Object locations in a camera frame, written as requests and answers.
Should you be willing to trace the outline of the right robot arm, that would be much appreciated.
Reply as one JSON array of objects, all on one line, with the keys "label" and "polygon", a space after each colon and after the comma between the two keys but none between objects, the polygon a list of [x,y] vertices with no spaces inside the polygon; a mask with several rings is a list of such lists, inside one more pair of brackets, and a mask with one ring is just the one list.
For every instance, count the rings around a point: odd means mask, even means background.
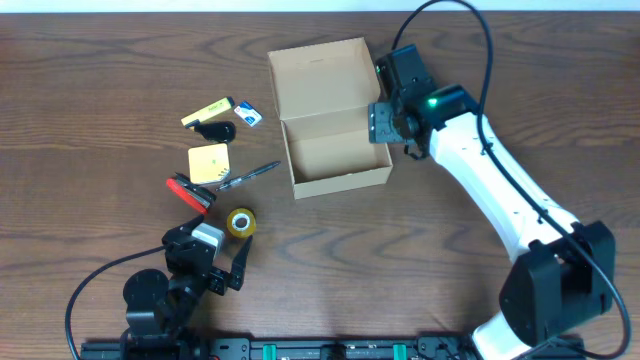
[{"label": "right robot arm", "polygon": [[552,338],[608,312],[615,240],[602,222],[584,225],[555,203],[496,138],[460,85],[438,87],[415,46],[375,63],[387,96],[368,107],[369,140],[416,146],[466,190],[512,263],[499,312],[471,335],[480,359],[554,354]]}]

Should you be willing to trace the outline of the yellow sticky note pad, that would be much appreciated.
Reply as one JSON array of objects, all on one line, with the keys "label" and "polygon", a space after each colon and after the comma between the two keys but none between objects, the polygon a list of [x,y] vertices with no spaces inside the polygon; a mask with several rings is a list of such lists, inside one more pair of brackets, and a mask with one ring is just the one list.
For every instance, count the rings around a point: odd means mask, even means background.
[{"label": "yellow sticky note pad", "polygon": [[228,145],[224,143],[190,148],[189,177],[195,184],[223,181],[230,174]]}]

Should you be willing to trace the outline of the brown cardboard box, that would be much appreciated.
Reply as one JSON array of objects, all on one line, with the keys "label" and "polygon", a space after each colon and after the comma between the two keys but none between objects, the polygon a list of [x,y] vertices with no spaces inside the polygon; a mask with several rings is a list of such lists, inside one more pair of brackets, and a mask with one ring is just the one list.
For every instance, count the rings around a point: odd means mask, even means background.
[{"label": "brown cardboard box", "polygon": [[365,39],[271,51],[268,63],[294,198],[386,183],[388,146],[369,141],[381,90]]}]

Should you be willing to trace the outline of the red black stapler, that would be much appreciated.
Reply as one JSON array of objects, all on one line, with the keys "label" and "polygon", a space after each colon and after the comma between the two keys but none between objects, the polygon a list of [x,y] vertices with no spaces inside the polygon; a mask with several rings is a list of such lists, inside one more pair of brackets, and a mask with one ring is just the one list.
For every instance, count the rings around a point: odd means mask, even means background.
[{"label": "red black stapler", "polygon": [[200,214],[208,214],[217,200],[214,193],[193,183],[189,177],[181,173],[165,181],[166,186],[191,208]]}]

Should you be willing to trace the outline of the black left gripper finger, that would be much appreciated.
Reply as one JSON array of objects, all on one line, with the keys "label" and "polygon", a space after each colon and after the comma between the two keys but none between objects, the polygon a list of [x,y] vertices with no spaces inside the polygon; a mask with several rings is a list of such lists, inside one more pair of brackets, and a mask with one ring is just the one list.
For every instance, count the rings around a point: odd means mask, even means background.
[{"label": "black left gripper finger", "polygon": [[244,242],[241,249],[233,258],[231,271],[229,272],[229,280],[228,280],[228,287],[233,290],[239,291],[244,284],[247,259],[248,259],[252,242],[253,242],[253,236],[249,236]]},{"label": "black left gripper finger", "polygon": [[195,218],[187,221],[180,226],[180,230],[184,233],[192,233],[200,224],[204,221],[203,215],[198,215]]}]

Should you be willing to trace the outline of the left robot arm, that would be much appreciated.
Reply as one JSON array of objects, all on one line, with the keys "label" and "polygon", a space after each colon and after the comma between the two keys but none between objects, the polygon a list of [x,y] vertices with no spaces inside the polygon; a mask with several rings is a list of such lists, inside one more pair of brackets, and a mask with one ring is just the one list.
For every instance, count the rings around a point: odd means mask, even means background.
[{"label": "left robot arm", "polygon": [[135,337],[179,337],[188,325],[201,297],[238,291],[244,284],[248,237],[233,258],[229,271],[214,265],[225,241],[225,233],[204,222],[202,215],[168,230],[162,237],[166,276],[156,269],[132,275],[123,289],[126,321]]}]

